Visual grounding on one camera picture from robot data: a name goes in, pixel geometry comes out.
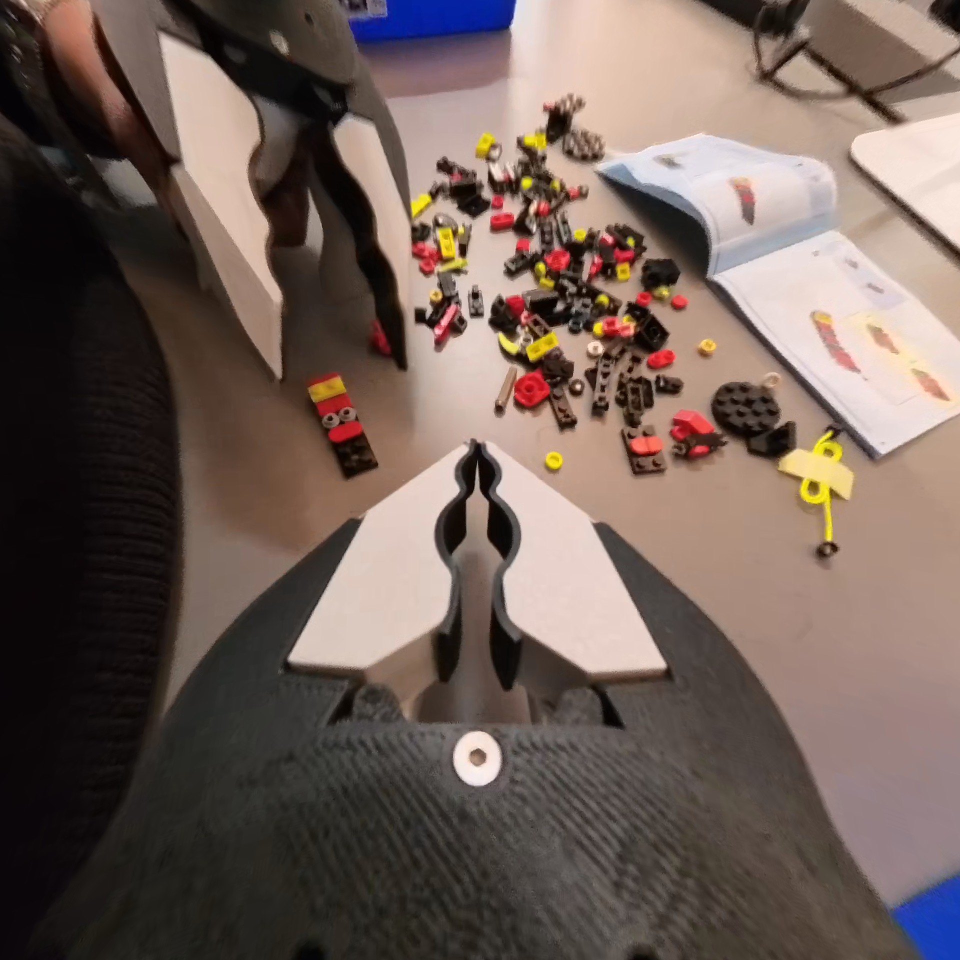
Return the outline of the black round lego plate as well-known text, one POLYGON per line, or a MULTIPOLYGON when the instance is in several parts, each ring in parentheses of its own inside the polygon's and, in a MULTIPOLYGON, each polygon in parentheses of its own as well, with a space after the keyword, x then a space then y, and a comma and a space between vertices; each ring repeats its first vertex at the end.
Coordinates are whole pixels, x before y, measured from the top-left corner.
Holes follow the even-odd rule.
POLYGON ((774 391, 745 381, 723 384, 710 401, 712 418, 722 431, 750 439, 779 426, 782 408, 774 391))

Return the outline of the pile of lego pieces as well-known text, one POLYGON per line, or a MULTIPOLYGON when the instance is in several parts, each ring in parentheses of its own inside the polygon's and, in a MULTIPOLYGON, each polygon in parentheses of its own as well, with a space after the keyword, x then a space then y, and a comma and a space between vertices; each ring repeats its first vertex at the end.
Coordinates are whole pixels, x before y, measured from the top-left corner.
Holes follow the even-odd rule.
MULTIPOLYGON (((661 474, 670 456, 706 459, 728 438, 691 411, 673 417, 667 438, 650 422, 657 399, 678 397, 685 386, 671 373, 677 354, 651 306, 682 310, 689 301, 677 292, 676 263, 647 256, 635 226, 570 221, 590 188, 551 162, 562 153, 592 164, 606 153, 605 139, 578 122, 585 104, 576 93, 546 101, 543 122, 516 138, 514 155, 486 131, 473 166, 437 160, 436 178, 411 201, 411 255, 432 283, 414 322, 438 354, 469 330, 488 330, 503 367, 488 402, 498 421, 512 411, 542 412, 571 434, 613 416, 630 471, 661 474), (513 400, 497 416, 511 365, 518 368, 513 400)), ((778 457, 796 445, 794 431, 791 422, 778 425, 749 446, 778 457)))

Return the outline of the pale tape strip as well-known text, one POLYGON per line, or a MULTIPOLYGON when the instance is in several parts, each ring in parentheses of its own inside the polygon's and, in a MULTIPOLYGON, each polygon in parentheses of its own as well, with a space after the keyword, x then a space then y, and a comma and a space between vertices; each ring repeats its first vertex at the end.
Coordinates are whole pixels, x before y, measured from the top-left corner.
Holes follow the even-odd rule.
POLYGON ((825 502, 832 496, 850 500, 853 496, 855 474, 843 461, 842 448, 832 442, 812 450, 795 449, 780 458, 777 468, 798 479, 800 496, 806 502, 825 502))

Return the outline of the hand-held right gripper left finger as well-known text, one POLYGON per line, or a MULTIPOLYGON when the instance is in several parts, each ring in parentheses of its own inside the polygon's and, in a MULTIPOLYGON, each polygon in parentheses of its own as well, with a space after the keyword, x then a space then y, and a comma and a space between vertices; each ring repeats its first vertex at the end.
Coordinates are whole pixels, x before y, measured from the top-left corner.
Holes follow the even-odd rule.
POLYGON ((389 689, 403 709, 447 682, 462 644, 455 554, 467 534, 470 439, 360 519, 287 658, 294 671, 389 689))

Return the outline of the blue plastic bin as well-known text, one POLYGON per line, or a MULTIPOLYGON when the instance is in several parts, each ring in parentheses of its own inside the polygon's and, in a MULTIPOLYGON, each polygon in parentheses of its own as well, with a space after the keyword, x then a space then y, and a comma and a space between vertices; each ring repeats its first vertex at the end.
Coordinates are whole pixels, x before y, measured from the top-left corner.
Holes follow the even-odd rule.
POLYGON ((959 958, 959 874, 907 898, 891 910, 921 958, 959 958))
POLYGON ((507 30, 516 1, 341 1, 358 42, 419 40, 507 30))

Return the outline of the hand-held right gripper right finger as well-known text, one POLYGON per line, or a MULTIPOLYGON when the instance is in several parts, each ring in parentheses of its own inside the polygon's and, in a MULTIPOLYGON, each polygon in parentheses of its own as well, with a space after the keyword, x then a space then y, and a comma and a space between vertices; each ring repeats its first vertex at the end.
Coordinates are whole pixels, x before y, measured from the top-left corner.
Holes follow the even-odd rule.
POLYGON ((668 667, 593 519, 489 441, 477 446, 499 556, 489 649, 504 690, 536 697, 663 678, 668 667))

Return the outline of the person's left hand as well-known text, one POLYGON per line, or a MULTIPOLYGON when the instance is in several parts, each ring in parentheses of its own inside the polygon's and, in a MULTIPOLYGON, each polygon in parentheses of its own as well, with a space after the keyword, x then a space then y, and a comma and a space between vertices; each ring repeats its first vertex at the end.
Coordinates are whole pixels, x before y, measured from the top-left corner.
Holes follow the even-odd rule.
POLYGON ((162 210, 172 213, 170 157, 104 51, 90 3, 55 2, 45 15, 42 32, 46 65, 67 114, 129 161, 162 210))

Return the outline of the lego instruction booklet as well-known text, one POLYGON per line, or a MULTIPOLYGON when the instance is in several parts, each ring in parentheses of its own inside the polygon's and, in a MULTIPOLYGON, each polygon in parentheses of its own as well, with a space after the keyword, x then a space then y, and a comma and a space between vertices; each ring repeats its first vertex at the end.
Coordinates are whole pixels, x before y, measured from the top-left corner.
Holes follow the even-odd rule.
POLYGON ((827 164, 700 133, 595 169, 699 223, 706 280, 871 458, 958 417, 957 336, 836 228, 827 164))

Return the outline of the partly built lego assembly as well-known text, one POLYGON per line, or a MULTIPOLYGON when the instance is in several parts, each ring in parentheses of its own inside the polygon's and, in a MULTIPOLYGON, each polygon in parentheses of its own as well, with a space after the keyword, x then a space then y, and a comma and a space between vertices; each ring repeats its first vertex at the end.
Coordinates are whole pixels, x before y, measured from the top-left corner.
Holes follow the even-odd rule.
POLYGON ((376 470, 377 456, 341 375, 330 373, 316 378, 307 391, 343 477, 376 470))

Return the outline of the white tray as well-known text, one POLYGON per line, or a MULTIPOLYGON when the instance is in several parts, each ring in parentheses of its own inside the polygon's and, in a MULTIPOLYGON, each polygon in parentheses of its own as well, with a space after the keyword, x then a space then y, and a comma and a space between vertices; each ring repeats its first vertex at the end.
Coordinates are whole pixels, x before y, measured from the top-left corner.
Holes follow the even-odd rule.
POLYGON ((958 113, 863 133, 849 156, 930 234, 959 252, 958 113))

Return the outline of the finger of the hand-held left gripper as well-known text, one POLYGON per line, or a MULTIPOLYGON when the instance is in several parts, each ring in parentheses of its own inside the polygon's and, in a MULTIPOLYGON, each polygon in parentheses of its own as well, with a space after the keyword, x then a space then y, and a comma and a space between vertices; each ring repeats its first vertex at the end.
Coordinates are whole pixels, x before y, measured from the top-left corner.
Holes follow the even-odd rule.
POLYGON ((364 59, 319 69, 323 107, 309 135, 310 186, 321 228, 321 283, 338 306, 378 321, 390 356, 409 365, 410 187, 402 138, 364 59))
POLYGON ((171 162, 166 194, 204 290, 283 378, 283 294, 271 228, 252 177, 263 125, 230 69, 246 53, 192 2, 97 2, 105 46, 171 162))

